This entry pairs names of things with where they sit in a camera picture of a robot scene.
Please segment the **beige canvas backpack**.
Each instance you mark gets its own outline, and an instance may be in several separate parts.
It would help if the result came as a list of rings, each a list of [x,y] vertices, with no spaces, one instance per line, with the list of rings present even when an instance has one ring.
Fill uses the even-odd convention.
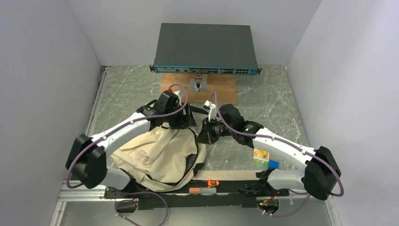
[[[117,149],[110,156],[115,169],[134,178],[123,190],[133,192],[137,185],[154,192],[182,188],[197,175],[207,155],[206,145],[196,143],[197,135],[194,127],[170,129],[165,123]]]

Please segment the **orange pen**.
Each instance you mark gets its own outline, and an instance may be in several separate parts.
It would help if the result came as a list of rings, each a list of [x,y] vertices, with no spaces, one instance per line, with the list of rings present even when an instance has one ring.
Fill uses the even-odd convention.
[[[209,179],[206,187],[190,187],[190,194],[216,194],[216,188],[220,185],[218,180]]]

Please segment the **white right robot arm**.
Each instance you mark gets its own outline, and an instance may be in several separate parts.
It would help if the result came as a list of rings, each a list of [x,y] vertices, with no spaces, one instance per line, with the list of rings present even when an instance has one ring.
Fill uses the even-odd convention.
[[[211,145],[221,137],[232,137],[240,145],[275,154],[296,168],[268,168],[258,173],[259,189],[264,195],[291,189],[322,201],[329,196],[343,196],[342,173],[330,149],[307,147],[283,138],[255,121],[245,120],[232,104],[218,107],[206,101],[203,108],[207,117],[202,120],[198,143]]]

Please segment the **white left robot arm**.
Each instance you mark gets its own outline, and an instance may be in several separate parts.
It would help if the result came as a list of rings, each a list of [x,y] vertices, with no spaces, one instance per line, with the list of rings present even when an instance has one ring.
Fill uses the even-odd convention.
[[[165,122],[182,125],[181,116],[188,105],[182,99],[187,95],[185,89],[167,89],[112,128],[91,137],[77,136],[65,165],[67,187],[91,189],[104,185],[116,188],[124,198],[132,196],[136,189],[133,176],[122,169],[109,168],[107,159],[131,139]]]

